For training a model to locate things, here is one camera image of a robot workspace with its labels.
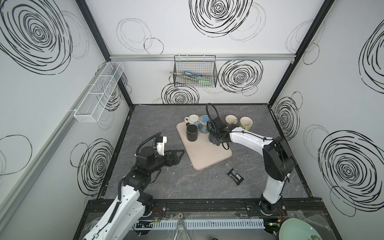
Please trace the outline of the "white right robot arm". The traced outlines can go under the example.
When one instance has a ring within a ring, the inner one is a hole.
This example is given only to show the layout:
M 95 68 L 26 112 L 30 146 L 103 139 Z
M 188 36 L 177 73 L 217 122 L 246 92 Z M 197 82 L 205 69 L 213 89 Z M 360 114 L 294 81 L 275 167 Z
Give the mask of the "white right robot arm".
M 206 104 L 206 112 L 209 117 L 207 123 L 209 141 L 212 144 L 221 145 L 225 150 L 230 149 L 229 143 L 239 144 L 263 157 L 268 179 L 260 198 L 259 208 L 266 216 L 276 213 L 282 208 L 283 188 L 296 168 L 293 152 L 286 139 L 264 137 L 236 124 L 226 125 L 220 118 L 217 108 L 211 103 Z

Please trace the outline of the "light green mug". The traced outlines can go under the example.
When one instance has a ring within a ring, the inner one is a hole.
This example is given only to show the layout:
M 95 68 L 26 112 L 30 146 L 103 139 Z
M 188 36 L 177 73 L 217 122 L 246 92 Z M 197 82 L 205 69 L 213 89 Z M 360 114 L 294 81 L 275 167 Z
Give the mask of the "light green mug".
M 242 117 L 240 119 L 240 127 L 246 131 L 249 131 L 253 126 L 253 120 L 249 117 Z

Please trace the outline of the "black mug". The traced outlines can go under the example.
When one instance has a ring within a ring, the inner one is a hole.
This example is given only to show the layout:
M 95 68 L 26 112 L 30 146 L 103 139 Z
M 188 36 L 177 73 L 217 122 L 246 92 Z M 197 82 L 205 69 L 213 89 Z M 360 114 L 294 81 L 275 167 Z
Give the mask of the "black mug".
M 186 126 L 187 140 L 195 142 L 198 139 L 199 127 L 195 124 L 187 123 Z

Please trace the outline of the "dark green mug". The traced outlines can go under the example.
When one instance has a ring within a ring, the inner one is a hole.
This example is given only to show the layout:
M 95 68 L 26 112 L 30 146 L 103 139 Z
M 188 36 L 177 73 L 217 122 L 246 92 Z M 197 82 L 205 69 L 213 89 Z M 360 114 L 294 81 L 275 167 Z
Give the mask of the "dark green mug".
M 217 136 L 215 134 L 209 134 L 209 141 L 216 146 L 219 146 L 221 144 L 221 140 L 217 139 Z

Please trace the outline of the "grey mug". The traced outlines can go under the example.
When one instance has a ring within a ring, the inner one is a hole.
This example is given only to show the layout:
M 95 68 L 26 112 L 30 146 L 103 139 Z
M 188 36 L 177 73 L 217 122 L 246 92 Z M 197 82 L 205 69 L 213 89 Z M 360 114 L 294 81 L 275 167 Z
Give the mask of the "grey mug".
M 227 115 L 225 121 L 228 125 L 238 125 L 238 118 L 234 115 Z

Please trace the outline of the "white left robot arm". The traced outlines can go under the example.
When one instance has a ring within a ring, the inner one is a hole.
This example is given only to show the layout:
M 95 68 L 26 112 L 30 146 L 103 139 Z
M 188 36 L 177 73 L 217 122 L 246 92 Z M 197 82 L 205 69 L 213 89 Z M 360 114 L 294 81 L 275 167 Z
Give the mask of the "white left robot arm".
M 152 174 L 178 165 L 185 154 L 184 150 L 166 150 L 165 143 L 167 137 L 159 132 L 139 144 L 135 164 L 119 181 L 118 195 L 84 240 L 122 240 L 140 218 L 151 215 L 153 196 L 145 189 L 154 182 Z

